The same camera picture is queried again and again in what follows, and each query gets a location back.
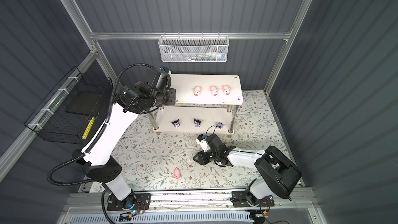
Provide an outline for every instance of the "floral floor mat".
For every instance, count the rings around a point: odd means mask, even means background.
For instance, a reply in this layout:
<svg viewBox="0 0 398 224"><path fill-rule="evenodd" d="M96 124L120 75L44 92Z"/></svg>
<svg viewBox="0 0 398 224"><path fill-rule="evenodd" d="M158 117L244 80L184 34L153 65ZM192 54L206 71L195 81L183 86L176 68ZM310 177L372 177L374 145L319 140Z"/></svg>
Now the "floral floor mat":
<svg viewBox="0 0 398 224"><path fill-rule="evenodd" d="M290 158L263 91L243 91L243 97L243 105L235 118L235 134L231 138L220 135L220 139L226 146L245 149L276 146ZM209 104L186 106L227 107ZM197 134L157 135L148 117L140 115L127 128L112 156L123 167L123 176L135 191L235 187L248 185L260 177L255 169L246 167L197 164L192 159L201 151L196 137ZM179 179L174 178L176 168L181 171ZM92 184L90 192L102 191L100 183Z"/></svg>

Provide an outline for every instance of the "white mesh basket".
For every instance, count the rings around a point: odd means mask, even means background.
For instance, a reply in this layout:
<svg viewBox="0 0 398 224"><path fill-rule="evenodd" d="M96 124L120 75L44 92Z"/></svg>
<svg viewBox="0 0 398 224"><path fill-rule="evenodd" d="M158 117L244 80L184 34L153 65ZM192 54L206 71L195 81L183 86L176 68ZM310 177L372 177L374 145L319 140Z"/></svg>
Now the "white mesh basket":
<svg viewBox="0 0 398 224"><path fill-rule="evenodd" d="M163 62L226 62L229 39L159 38Z"/></svg>

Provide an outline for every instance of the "gray corrugated wall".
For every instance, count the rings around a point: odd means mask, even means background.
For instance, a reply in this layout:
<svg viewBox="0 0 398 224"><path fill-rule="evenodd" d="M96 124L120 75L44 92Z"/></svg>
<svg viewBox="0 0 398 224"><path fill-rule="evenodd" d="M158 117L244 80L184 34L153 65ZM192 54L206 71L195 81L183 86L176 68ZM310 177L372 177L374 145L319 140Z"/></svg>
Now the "gray corrugated wall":
<svg viewBox="0 0 398 224"><path fill-rule="evenodd" d="M37 105L89 51L59 0L0 0L0 155ZM55 223L76 187L50 185L46 175L76 148L33 140L0 183L0 222ZM76 166L56 176L63 181L82 177Z"/></svg>
<svg viewBox="0 0 398 224"><path fill-rule="evenodd" d="M156 40L99 40L116 73L125 66L145 62L168 67L173 73L239 75L243 89L263 89L283 40L231 40L227 62L162 62ZM143 79L145 70L132 68L122 76L122 83Z"/></svg>
<svg viewBox="0 0 398 224"><path fill-rule="evenodd" d="M285 32L301 0L76 0L93 32ZM225 63L162 63L157 41L99 40L116 73L132 62L173 73L239 75L243 89L263 89L282 40L231 40ZM124 77L135 83L142 72Z"/></svg>
<svg viewBox="0 0 398 224"><path fill-rule="evenodd" d="M329 223L396 223L398 0L314 0L271 91Z"/></svg>

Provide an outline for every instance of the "pink pig toy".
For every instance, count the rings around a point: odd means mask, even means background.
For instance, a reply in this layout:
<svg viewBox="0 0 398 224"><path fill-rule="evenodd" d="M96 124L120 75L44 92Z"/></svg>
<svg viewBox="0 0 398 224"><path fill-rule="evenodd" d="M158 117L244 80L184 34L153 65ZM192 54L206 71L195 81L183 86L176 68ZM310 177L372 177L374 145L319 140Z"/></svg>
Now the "pink pig toy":
<svg viewBox="0 0 398 224"><path fill-rule="evenodd" d="M180 173L179 169L175 169L174 170L174 177L177 178L177 179L181 177L181 173Z"/></svg>
<svg viewBox="0 0 398 224"><path fill-rule="evenodd" d="M193 94L194 94L195 96L200 95L200 87L195 87L195 89L193 90Z"/></svg>
<svg viewBox="0 0 398 224"><path fill-rule="evenodd" d="M222 87L222 90L224 91L224 93L226 95L229 95L229 91L231 90L231 88L229 88L228 86L224 86L224 87Z"/></svg>
<svg viewBox="0 0 398 224"><path fill-rule="evenodd" d="M211 94L212 94L213 96L216 96L217 93L218 93L218 89L217 89L215 86L212 86L212 87L210 88L210 92L211 92Z"/></svg>

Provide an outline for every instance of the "wire basket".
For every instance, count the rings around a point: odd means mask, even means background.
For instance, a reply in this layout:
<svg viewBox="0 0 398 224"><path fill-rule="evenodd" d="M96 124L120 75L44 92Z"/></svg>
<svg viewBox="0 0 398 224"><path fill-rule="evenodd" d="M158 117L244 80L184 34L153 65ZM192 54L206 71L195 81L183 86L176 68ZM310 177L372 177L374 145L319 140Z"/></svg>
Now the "wire basket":
<svg viewBox="0 0 398 224"><path fill-rule="evenodd" d="M168 39L159 37L162 62L226 62L229 39Z"/></svg>
<svg viewBox="0 0 398 224"><path fill-rule="evenodd" d="M46 109L37 109L41 113L37 121L31 122L32 114L25 126L44 141L84 144L105 120L112 89L108 77L79 73L65 88L58 89L61 92Z"/></svg>

